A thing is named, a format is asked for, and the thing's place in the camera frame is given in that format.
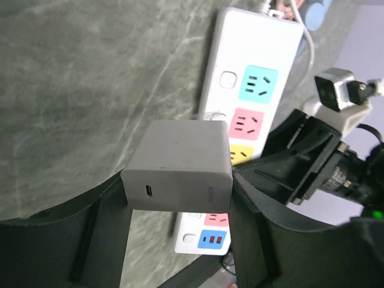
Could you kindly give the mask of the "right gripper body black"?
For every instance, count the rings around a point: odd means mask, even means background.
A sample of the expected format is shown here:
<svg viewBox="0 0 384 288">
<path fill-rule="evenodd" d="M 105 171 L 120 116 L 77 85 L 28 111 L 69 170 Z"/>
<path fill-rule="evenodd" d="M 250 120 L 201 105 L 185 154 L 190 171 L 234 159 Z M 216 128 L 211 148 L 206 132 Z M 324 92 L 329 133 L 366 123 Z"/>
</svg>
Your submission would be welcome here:
<svg viewBox="0 0 384 288">
<path fill-rule="evenodd" d="M 362 160 L 327 123 L 295 109 L 278 127 L 280 203 L 308 200 L 316 190 L 358 203 L 383 218 L 383 143 Z"/>
</svg>

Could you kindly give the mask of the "white square charger plug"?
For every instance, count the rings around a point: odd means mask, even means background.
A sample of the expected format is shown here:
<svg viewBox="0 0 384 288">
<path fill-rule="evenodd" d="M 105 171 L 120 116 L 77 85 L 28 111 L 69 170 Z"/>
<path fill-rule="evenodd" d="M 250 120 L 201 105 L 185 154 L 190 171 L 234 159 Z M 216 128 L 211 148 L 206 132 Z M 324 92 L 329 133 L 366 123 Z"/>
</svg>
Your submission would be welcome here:
<svg viewBox="0 0 384 288">
<path fill-rule="evenodd" d="M 136 210 L 225 213 L 233 176 L 224 121 L 155 120 L 121 172 Z"/>
</svg>

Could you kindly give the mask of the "white power strip coloured sockets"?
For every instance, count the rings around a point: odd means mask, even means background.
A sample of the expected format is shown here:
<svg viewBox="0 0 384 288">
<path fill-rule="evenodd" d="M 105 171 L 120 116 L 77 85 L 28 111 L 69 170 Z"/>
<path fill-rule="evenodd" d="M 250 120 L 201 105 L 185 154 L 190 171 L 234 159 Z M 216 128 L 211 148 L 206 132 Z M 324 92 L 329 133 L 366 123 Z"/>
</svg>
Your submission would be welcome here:
<svg viewBox="0 0 384 288">
<path fill-rule="evenodd" d="M 228 124 L 233 165 L 261 155 L 302 35 L 296 22 L 219 13 L 197 116 Z"/>
</svg>

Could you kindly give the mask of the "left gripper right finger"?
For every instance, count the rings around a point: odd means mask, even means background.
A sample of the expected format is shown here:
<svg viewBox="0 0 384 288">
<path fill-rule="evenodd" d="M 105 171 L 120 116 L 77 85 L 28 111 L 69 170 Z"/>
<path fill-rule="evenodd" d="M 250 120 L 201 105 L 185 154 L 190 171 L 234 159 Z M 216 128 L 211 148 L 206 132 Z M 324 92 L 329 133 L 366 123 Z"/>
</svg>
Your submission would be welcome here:
<svg viewBox="0 0 384 288">
<path fill-rule="evenodd" d="M 382 287 L 383 221 L 332 226 L 233 175 L 230 234 L 239 287 Z"/>
</svg>

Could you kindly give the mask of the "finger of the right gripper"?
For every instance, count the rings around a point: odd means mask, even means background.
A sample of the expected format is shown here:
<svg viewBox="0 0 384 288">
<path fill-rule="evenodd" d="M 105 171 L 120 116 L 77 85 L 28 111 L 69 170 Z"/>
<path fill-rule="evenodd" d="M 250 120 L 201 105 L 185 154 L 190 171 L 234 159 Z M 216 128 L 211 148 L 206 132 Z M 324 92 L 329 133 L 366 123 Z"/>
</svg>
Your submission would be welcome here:
<svg viewBox="0 0 384 288">
<path fill-rule="evenodd" d="M 290 136 L 271 133 L 260 158 L 236 166 L 254 188 L 282 204 L 292 201 L 303 179 L 298 153 L 287 147 L 290 141 Z"/>
</svg>

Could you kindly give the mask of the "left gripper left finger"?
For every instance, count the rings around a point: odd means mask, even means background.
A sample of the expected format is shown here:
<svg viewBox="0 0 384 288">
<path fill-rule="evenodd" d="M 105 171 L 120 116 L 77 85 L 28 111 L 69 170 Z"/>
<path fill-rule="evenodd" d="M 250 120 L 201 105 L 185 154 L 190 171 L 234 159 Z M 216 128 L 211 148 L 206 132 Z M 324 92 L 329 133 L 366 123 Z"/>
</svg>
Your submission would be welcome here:
<svg viewBox="0 0 384 288">
<path fill-rule="evenodd" d="M 1 287 L 119 287 L 130 229 L 119 174 L 60 205 L 1 222 Z"/>
</svg>

